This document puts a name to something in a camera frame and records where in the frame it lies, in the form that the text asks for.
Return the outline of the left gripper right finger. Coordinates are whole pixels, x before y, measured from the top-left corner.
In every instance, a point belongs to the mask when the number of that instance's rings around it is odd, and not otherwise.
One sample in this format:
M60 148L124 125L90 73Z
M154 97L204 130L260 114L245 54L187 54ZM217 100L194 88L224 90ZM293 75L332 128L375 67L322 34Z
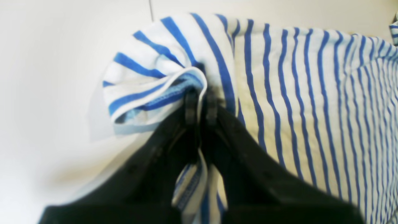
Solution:
M220 172L223 224L363 224L353 205L323 193L274 161L207 91L204 156Z

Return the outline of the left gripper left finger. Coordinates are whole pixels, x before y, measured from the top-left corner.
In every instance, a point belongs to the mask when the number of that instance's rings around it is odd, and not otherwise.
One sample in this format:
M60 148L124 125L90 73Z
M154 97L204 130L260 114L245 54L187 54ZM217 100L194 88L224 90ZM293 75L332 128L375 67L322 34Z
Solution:
M199 157L198 101L188 91L183 106L105 183L73 203L47 207L39 223L180 224L172 198L179 174Z

